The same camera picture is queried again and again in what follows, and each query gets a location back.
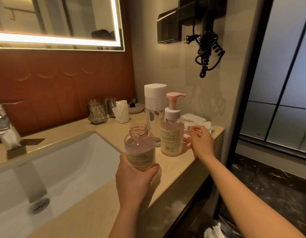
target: faucet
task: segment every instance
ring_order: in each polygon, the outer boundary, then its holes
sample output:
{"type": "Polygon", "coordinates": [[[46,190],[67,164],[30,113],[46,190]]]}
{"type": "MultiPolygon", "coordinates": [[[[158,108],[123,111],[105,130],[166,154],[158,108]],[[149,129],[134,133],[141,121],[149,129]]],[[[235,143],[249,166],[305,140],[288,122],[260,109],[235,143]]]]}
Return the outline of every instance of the faucet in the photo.
{"type": "Polygon", "coordinates": [[[17,102],[0,102],[0,139],[7,151],[14,150],[23,146],[22,138],[10,122],[3,108],[4,104],[18,104],[17,102]]]}

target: power cord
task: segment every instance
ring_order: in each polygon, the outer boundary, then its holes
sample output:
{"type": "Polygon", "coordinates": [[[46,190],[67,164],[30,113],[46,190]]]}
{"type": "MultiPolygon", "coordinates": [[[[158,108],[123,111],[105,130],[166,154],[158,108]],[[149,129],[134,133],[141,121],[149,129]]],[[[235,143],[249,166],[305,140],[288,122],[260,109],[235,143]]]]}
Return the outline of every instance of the power cord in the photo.
{"type": "Polygon", "coordinates": [[[195,58],[195,62],[202,66],[202,70],[200,71],[199,76],[204,78],[206,76],[207,71],[213,70],[220,63],[225,51],[218,44],[218,35],[213,31],[208,31],[205,35],[196,35],[195,34],[195,22],[193,23],[193,35],[186,36],[186,43],[190,44],[192,41],[196,41],[199,45],[198,56],[195,58]],[[209,59],[211,55],[211,49],[214,50],[215,53],[218,53],[219,57],[217,63],[212,67],[208,68],[209,59]]]}

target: mirror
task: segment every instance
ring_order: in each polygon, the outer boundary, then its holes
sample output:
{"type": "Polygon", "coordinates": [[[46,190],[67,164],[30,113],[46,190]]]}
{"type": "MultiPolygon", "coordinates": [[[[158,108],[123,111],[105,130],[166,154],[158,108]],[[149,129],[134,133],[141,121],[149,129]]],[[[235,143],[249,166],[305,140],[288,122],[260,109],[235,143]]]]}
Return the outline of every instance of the mirror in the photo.
{"type": "Polygon", "coordinates": [[[0,0],[0,48],[124,51],[119,0],[0,0]]]}

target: bottle label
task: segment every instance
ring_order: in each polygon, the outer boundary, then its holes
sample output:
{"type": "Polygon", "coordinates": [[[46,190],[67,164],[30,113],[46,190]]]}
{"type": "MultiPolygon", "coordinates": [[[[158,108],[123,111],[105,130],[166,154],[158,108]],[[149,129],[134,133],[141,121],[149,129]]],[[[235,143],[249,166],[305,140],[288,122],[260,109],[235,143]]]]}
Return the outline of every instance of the bottle label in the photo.
{"type": "Polygon", "coordinates": [[[134,168],[146,171],[155,164],[155,147],[144,153],[129,153],[127,158],[134,168]]]}
{"type": "Polygon", "coordinates": [[[161,127],[161,150],[167,154],[179,153],[179,130],[166,130],[161,127]]]}

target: marble floor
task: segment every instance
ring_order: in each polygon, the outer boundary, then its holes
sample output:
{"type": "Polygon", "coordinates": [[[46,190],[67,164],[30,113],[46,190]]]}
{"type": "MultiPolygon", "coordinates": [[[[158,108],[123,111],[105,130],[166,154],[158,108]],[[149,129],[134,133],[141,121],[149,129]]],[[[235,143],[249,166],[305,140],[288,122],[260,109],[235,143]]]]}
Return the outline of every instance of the marble floor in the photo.
{"type": "MultiPolygon", "coordinates": [[[[306,180],[235,154],[232,173],[306,236],[306,180]]],[[[241,237],[225,204],[220,220],[241,237]]]]}

